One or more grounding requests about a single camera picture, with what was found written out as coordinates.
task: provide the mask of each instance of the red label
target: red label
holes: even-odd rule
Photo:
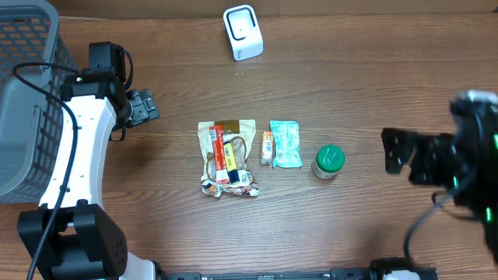
[[[230,179],[226,171],[225,152],[223,150],[223,128],[215,125],[209,128],[209,135],[212,141],[212,151],[215,154],[216,183],[229,184]]]

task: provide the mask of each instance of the green light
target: green light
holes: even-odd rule
[[[486,221],[487,222],[492,222],[493,221],[493,213],[491,212],[491,208],[490,207],[486,208]]]

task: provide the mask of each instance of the snack bag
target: snack bag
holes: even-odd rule
[[[202,192],[217,198],[223,192],[251,197],[259,195],[258,184],[246,164],[255,135],[255,120],[198,124],[199,145],[204,159]]]
[[[270,121],[275,139],[275,159],[273,167],[300,168],[299,123],[297,121]]]

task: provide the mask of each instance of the green jar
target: green jar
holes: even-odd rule
[[[318,151],[311,164],[313,173],[321,179],[330,179],[344,166],[344,152],[336,145],[326,145]]]

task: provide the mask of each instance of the green lid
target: green lid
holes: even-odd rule
[[[335,145],[326,145],[317,154],[317,166],[326,173],[335,173],[344,165],[344,152]]]

